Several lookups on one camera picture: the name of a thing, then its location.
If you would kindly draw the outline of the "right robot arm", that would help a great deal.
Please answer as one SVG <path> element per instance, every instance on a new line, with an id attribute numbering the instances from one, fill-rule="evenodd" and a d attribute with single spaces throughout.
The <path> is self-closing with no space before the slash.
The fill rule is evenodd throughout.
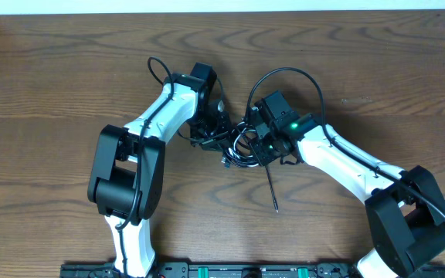
<path id="1" fill-rule="evenodd" d="M 433 265 L 445 250 L 445 199 L 422 166 L 406 171 L 345 140 L 323 115 L 300 116 L 279 91 L 247 108 L 256 130 L 253 155 L 267 164 L 292 154 L 349 190 L 364 206 L 374 249 L 356 268 L 363 277 L 445 272 Z"/>

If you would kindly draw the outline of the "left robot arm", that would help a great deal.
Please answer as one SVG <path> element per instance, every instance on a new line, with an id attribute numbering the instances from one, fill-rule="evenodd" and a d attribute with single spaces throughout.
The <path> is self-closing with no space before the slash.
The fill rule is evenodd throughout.
<path id="1" fill-rule="evenodd" d="M 117 257 L 115 277 L 146 277 L 155 262 L 149 219 L 158 206 L 165 151 L 183 124 L 188 141 L 205 151 L 230 146 L 229 115 L 210 95 L 214 69 L 196 63 L 191 73 L 168 73 L 158 99 L 137 119 L 100 132 L 87 197 L 110 226 Z"/>

